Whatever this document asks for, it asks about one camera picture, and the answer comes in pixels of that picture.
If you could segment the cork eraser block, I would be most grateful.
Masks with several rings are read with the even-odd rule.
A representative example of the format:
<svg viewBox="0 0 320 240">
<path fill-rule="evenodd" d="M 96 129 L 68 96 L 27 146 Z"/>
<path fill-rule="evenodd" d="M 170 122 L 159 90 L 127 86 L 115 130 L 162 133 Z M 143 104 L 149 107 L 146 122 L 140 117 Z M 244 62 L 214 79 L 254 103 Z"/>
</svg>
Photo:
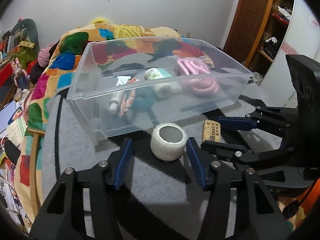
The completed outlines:
<svg viewBox="0 0 320 240">
<path fill-rule="evenodd" d="M 205 120 L 203 123 L 202 142 L 221 142 L 221 125 L 217 121 Z"/>
</svg>

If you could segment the white surfboard panel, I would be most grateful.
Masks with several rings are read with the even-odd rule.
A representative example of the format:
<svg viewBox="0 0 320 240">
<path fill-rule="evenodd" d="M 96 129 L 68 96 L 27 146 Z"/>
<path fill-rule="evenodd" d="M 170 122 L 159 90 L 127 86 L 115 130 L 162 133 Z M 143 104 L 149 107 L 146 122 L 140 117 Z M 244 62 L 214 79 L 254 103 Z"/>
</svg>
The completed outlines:
<svg viewBox="0 0 320 240">
<path fill-rule="evenodd" d="M 294 1 L 291 21 L 280 50 L 260 84 L 272 106 L 297 105 L 286 54 L 301 54 L 312 59 L 319 54 L 319 22 L 304 0 Z"/>
</svg>

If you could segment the wooden T-shaped stick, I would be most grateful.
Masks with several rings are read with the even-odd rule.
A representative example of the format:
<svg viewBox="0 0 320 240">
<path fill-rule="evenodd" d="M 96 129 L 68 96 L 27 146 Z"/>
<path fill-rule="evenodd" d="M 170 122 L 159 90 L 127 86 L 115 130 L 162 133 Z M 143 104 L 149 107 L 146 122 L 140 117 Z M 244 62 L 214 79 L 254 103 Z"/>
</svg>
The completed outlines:
<svg viewBox="0 0 320 240">
<path fill-rule="evenodd" d="M 27 128 L 27 132 L 33 135 L 33 141 L 31 145 L 30 162 L 29 162 L 29 183 L 30 183 L 30 200 L 34 218 L 36 218 L 41 203 L 37 192 L 36 183 L 36 162 L 38 155 L 38 146 L 40 145 L 40 138 L 45 136 L 45 131 L 41 129 Z"/>
</svg>

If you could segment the pink knitted hat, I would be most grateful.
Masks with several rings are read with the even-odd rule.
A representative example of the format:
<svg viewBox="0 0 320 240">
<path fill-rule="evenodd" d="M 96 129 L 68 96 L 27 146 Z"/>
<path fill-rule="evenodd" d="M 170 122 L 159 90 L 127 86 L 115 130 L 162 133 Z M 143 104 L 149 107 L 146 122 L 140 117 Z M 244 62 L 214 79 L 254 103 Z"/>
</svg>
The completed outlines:
<svg viewBox="0 0 320 240">
<path fill-rule="evenodd" d="M 49 64 L 49 60 L 51 58 L 51 51 L 54 51 L 54 43 L 49 44 L 46 48 L 40 49 L 37 57 L 37 61 L 42 68 L 46 68 Z"/>
</svg>

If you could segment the blue white booklet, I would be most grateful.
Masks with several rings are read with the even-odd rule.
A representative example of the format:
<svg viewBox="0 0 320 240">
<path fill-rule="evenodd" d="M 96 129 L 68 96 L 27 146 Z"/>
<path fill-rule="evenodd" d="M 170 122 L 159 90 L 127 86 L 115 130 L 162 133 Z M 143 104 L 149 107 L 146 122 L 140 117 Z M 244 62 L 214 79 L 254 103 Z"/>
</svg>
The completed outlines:
<svg viewBox="0 0 320 240">
<path fill-rule="evenodd" d="M 11 101 L 0 111 L 0 132 L 2 133 L 8 126 L 8 121 L 16 112 L 16 102 Z"/>
</svg>

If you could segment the brown wooden door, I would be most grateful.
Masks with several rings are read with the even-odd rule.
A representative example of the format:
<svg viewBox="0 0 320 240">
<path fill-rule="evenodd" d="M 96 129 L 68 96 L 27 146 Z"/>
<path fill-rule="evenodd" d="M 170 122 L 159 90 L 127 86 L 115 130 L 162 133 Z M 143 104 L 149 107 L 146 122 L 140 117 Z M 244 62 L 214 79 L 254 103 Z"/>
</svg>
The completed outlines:
<svg viewBox="0 0 320 240">
<path fill-rule="evenodd" d="M 236 61 L 247 60 L 272 0 L 239 0 L 223 51 Z"/>
</svg>

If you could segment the blue tape roll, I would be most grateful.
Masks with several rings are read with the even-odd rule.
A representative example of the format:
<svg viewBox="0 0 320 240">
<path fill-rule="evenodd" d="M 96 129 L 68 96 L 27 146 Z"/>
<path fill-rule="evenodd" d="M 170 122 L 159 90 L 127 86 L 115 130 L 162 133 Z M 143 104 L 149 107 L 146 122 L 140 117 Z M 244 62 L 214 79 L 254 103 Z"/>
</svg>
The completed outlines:
<svg viewBox="0 0 320 240">
<path fill-rule="evenodd" d="M 152 110 L 155 103 L 154 91 L 151 87 L 140 87 L 135 90 L 135 98 L 129 107 L 129 113 L 146 113 Z"/>
</svg>

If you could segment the red box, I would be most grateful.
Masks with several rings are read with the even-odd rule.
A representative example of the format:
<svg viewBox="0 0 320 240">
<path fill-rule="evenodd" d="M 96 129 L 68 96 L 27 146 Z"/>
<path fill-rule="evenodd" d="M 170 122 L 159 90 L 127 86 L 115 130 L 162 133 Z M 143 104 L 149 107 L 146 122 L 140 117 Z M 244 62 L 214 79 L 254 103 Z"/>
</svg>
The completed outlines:
<svg viewBox="0 0 320 240">
<path fill-rule="evenodd" d="M 12 75 L 12 67 L 10 63 L 4 65 L 0 70 L 0 87 L 4 85 L 7 79 Z"/>
</svg>

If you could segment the wooden shelf unit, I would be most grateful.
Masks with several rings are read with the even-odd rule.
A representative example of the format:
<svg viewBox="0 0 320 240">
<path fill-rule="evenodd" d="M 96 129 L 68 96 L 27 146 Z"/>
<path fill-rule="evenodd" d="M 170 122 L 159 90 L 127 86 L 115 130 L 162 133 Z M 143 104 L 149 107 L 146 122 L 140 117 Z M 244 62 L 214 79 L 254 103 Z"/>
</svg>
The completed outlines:
<svg viewBox="0 0 320 240">
<path fill-rule="evenodd" d="M 291 21 L 295 0 L 273 0 L 271 11 L 261 37 L 258 53 L 274 61 Z"/>
</svg>

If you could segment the pink white small tube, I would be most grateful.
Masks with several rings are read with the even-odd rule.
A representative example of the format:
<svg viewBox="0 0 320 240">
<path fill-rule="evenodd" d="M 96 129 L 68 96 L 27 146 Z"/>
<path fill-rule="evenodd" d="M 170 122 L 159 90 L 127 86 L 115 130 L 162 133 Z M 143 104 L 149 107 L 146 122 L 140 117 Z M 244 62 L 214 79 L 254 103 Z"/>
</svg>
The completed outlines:
<svg viewBox="0 0 320 240">
<path fill-rule="evenodd" d="M 127 91 L 123 94 L 123 98 L 120 104 L 120 111 L 119 114 L 121 116 L 124 116 L 130 107 L 132 106 L 136 96 L 136 89 L 131 89 L 130 91 Z"/>
</svg>

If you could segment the yellow pillow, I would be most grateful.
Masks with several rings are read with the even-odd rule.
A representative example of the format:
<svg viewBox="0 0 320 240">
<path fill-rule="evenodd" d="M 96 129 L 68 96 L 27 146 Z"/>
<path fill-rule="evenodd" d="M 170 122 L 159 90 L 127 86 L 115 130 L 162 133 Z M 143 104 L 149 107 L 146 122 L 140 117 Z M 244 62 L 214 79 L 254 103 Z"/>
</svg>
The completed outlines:
<svg viewBox="0 0 320 240">
<path fill-rule="evenodd" d="M 103 17 L 97 17 L 91 21 L 91 24 L 97 24 L 97 23 L 110 23 L 110 21 Z"/>
</svg>

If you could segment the white toothpaste tube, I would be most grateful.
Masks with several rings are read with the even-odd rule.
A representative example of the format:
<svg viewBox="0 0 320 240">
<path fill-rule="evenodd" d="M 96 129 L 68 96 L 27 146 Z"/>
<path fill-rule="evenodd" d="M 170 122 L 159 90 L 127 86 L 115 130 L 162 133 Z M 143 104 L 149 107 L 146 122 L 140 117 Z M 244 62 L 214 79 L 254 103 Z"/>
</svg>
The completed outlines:
<svg viewBox="0 0 320 240">
<path fill-rule="evenodd" d="M 116 86 L 121 86 L 127 84 L 131 80 L 131 76 L 117 76 L 117 83 Z M 123 98 L 123 91 L 115 92 L 112 95 L 111 101 L 110 101 L 110 108 L 109 111 L 111 114 L 116 114 L 118 111 L 118 108 L 120 106 L 120 103 Z"/>
</svg>

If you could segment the white bandage roll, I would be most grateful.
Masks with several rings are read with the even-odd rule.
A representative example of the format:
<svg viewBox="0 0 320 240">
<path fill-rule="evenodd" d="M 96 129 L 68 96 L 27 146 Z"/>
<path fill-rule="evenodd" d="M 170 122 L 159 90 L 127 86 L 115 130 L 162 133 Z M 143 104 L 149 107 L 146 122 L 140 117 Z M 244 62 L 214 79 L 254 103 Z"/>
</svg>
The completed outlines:
<svg viewBox="0 0 320 240">
<path fill-rule="evenodd" d="M 181 157 L 187 143 L 187 134 L 175 123 L 157 125 L 151 134 L 150 149 L 162 161 L 175 161 Z"/>
</svg>

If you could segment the pink bunny toy bottle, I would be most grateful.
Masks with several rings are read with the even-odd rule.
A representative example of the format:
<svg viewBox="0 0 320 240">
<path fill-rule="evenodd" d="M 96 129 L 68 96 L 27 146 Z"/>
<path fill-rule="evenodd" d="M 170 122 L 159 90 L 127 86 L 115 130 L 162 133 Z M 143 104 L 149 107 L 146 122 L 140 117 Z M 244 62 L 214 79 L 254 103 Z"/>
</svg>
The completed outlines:
<svg viewBox="0 0 320 240">
<path fill-rule="evenodd" d="M 28 73 L 22 68 L 22 65 L 19 62 L 19 59 L 16 57 L 10 63 L 12 67 L 12 73 L 14 75 L 14 83 L 16 87 L 20 88 L 21 90 L 29 89 L 30 79 Z"/>
</svg>

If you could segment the clear plastic storage box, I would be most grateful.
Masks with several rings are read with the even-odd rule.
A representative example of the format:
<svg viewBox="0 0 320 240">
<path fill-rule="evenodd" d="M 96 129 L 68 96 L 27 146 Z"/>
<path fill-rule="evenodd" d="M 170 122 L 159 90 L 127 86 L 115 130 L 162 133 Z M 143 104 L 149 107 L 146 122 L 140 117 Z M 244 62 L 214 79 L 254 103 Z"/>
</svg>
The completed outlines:
<svg viewBox="0 0 320 240">
<path fill-rule="evenodd" d="M 252 75 L 203 40 L 134 37 L 91 42 L 67 101 L 97 144 L 232 105 Z"/>
</svg>

